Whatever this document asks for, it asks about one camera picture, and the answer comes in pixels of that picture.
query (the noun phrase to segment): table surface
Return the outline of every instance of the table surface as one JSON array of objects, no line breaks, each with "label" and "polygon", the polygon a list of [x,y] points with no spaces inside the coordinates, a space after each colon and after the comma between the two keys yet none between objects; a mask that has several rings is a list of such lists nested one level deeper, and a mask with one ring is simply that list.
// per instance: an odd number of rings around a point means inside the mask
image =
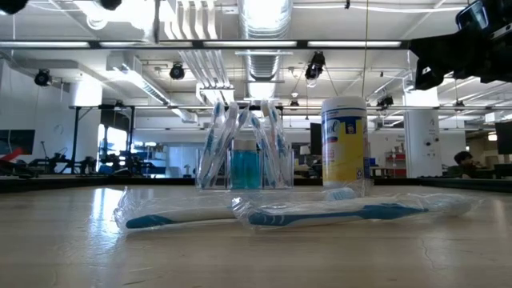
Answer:
[{"label": "table surface", "polygon": [[[125,232],[122,186],[0,194],[0,287],[510,287],[512,194],[459,218],[253,232],[235,221]],[[130,187],[153,196],[191,187]],[[302,190],[319,190],[301,188]]]}]

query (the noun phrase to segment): ventilation duct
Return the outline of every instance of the ventilation duct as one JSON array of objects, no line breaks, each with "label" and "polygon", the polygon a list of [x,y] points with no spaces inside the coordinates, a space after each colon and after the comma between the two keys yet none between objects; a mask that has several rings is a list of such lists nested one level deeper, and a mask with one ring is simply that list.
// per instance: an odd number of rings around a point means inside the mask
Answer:
[{"label": "ventilation duct", "polygon": [[[244,39],[284,39],[291,23],[292,0],[238,0]],[[282,56],[246,56],[249,96],[272,98]]]}]

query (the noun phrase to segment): person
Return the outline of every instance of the person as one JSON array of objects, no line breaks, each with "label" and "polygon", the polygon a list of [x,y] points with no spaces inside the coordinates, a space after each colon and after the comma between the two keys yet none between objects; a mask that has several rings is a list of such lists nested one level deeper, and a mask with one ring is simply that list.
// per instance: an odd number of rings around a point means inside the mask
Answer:
[{"label": "person", "polygon": [[471,179],[476,178],[477,166],[474,164],[473,155],[470,152],[462,151],[454,157],[456,166],[448,168],[448,175],[452,178]]}]

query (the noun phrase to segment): red object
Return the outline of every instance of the red object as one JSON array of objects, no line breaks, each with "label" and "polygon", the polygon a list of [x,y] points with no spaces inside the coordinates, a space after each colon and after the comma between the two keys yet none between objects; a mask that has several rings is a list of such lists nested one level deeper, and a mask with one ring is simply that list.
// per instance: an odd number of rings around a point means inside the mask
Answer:
[{"label": "red object", "polygon": [[23,149],[22,148],[17,148],[16,150],[13,151],[13,153],[8,154],[8,155],[0,158],[0,160],[10,162],[10,161],[16,159],[16,157],[21,155],[21,154],[23,154]]}]

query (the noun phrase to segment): disinfecting wipes canister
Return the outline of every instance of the disinfecting wipes canister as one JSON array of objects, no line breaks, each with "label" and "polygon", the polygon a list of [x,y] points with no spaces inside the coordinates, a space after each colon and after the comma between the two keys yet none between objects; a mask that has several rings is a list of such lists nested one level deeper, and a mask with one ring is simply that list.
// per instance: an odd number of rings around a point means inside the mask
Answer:
[{"label": "disinfecting wipes canister", "polygon": [[366,103],[336,97],[322,104],[323,185],[344,186],[370,178]]}]

